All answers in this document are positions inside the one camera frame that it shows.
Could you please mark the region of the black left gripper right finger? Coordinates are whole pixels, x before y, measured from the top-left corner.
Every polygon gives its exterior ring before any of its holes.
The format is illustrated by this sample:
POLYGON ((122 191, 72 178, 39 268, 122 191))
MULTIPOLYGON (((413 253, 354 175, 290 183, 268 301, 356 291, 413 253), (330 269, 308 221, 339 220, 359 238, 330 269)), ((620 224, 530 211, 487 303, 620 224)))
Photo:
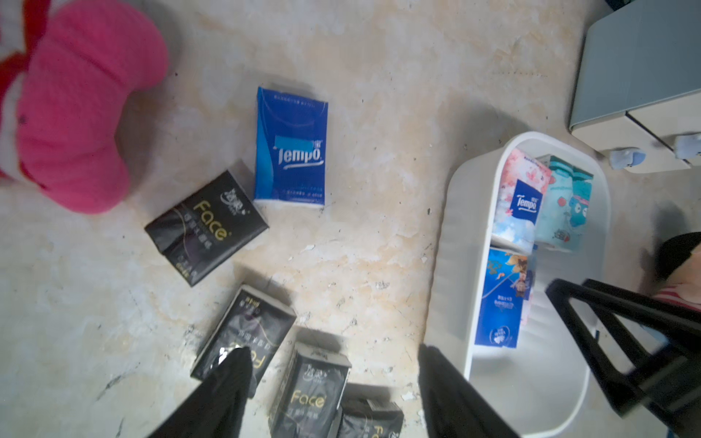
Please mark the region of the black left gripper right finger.
POLYGON ((438 348, 422 344, 418 363, 418 382, 430 437, 518 438, 438 348))

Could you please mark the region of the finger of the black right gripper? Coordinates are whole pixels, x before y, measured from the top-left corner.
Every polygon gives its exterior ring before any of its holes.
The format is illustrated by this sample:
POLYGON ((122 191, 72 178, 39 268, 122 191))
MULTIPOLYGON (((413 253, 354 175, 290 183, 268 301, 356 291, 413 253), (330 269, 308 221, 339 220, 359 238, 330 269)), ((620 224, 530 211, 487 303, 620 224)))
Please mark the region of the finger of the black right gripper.
POLYGON ((545 293, 613 410, 643 407, 678 437, 700 434, 700 314, 593 279, 555 279, 545 293), (575 303, 588 306, 631 361, 617 370, 575 303))

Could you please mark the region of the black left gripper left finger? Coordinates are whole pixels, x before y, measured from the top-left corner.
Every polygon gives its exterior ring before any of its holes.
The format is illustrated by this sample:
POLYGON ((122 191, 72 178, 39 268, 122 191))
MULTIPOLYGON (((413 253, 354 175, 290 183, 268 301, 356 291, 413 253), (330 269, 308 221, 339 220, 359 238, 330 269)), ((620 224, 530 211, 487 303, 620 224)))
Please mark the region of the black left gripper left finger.
POLYGON ((239 436, 252 373, 250 348, 232 350, 151 436, 239 436))

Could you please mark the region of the white plastic storage box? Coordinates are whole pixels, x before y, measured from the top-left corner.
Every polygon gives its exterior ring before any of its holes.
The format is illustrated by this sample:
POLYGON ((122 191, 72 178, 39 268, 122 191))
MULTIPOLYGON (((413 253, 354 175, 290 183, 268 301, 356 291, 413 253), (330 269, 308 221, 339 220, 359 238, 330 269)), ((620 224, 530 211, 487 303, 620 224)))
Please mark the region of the white plastic storage box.
POLYGON ((599 279, 611 222, 604 172, 590 156, 536 131, 462 164, 447 188, 425 343, 441 350, 523 437, 553 437, 582 407, 590 371, 546 296, 555 279, 599 279), (572 252, 538 248, 535 270, 492 244, 498 188, 513 151, 553 155, 593 176, 589 217, 572 252))

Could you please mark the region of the blue floral tissue pack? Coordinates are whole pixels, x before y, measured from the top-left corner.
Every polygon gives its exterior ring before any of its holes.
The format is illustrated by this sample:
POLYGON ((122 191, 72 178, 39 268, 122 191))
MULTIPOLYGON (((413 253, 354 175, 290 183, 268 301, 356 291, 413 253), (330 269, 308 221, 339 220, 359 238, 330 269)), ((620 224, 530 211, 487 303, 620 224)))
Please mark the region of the blue floral tissue pack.
POLYGON ((530 291, 529 258, 490 248, 476 326, 476 345, 516 348, 523 305, 530 291))

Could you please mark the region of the teal cartoon tissue pack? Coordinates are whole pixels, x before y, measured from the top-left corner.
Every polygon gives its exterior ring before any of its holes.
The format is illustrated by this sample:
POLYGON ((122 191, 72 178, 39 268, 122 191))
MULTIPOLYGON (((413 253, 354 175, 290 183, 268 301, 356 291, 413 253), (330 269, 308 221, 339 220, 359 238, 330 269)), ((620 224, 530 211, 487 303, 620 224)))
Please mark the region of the teal cartoon tissue pack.
POLYGON ((579 249, 591 203, 593 175, 562 160, 545 155, 539 161, 551 171, 536 228, 536 241, 552 250, 579 249))

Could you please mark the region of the pink Tempo tissue pack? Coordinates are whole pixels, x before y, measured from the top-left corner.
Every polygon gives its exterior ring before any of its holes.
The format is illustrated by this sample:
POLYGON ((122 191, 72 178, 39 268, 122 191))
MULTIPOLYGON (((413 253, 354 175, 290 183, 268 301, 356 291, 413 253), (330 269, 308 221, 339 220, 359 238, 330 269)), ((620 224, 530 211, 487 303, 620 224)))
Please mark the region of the pink Tempo tissue pack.
POLYGON ((492 226, 492 243, 524 256, 532 253, 536 225, 551 170, 521 149, 510 152, 502 169, 492 226))

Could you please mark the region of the dark blue Tempo tissue pack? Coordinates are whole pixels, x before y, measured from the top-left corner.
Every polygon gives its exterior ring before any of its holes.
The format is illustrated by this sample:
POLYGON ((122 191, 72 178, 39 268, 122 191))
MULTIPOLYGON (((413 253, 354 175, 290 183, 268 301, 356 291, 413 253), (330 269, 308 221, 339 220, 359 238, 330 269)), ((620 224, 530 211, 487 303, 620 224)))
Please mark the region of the dark blue Tempo tissue pack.
POLYGON ((323 207, 329 104, 257 90, 255 199, 323 207))

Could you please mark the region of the pale blue mini drawer chest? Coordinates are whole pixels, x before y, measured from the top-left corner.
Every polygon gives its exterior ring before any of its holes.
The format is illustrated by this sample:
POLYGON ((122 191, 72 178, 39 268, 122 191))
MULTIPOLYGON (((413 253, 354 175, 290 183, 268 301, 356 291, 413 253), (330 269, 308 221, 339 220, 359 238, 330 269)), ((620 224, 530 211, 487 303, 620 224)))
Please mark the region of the pale blue mini drawer chest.
POLYGON ((569 128, 615 170, 699 166, 699 2, 633 1, 594 23, 569 128))

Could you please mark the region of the pink white striped plush toy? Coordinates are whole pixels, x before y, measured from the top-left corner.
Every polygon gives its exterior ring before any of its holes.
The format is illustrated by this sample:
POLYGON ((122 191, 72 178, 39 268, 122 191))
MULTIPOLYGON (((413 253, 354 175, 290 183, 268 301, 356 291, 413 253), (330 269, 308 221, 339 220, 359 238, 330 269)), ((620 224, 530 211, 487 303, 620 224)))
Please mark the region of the pink white striped plush toy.
POLYGON ((1 5, 1 181, 79 214, 110 211, 130 181, 115 136, 131 93, 164 80, 164 37, 124 1, 1 5))

